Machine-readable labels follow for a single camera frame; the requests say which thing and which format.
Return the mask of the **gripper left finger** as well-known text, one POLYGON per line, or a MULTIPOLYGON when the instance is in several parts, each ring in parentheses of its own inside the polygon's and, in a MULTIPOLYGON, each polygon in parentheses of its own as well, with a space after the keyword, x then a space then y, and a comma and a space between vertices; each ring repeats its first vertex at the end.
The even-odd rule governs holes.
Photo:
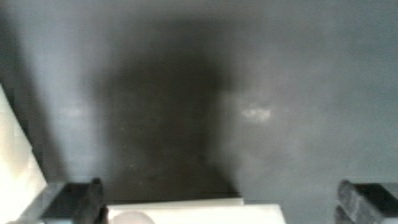
POLYGON ((102 179, 54 182, 41 191, 16 224, 109 224, 102 179))

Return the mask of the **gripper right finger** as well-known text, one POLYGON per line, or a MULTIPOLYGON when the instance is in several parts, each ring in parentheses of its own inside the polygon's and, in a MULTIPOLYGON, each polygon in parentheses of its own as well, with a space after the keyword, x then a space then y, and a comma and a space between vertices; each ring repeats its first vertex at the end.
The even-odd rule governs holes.
POLYGON ((334 224, 398 224, 398 183, 342 181, 334 224))

